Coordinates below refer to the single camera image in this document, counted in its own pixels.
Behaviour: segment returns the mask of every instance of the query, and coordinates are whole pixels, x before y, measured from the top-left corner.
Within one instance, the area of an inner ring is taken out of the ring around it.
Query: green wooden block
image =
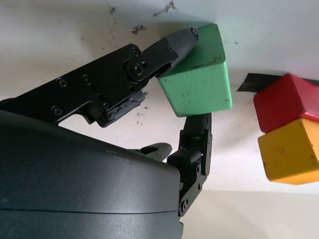
[[[178,117],[232,108],[225,52],[216,24],[199,29],[196,47],[159,79]]]

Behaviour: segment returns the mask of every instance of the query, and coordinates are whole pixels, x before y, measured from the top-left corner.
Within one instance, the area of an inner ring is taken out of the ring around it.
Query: white wall
[[[202,191],[182,239],[317,239],[319,195]]]
[[[236,89],[247,72],[290,71],[319,79],[319,1],[175,0],[176,10],[153,17],[168,3],[1,0],[0,100],[20,95],[128,43],[145,49],[179,28],[215,22],[224,41],[234,108],[213,114],[211,175],[204,189],[318,193],[318,184],[293,187],[267,181],[257,145],[261,132],[253,94],[237,93]],[[109,6],[117,8],[112,15]],[[138,24],[147,29],[133,35]],[[61,125],[123,147],[163,141],[176,150],[184,119],[174,115],[156,80],[145,90],[149,94],[142,106],[106,129],[87,125],[81,117]]]

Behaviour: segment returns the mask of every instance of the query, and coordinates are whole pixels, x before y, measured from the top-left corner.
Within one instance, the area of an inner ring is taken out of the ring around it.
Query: yellow block
[[[300,185],[319,181],[319,123],[297,119],[258,138],[267,178]]]

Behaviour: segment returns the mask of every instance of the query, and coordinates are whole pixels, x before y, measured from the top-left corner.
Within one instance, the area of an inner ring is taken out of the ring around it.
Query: red wooden block
[[[264,133],[299,118],[319,122],[319,87],[292,74],[285,74],[258,92],[254,105],[259,127]]]

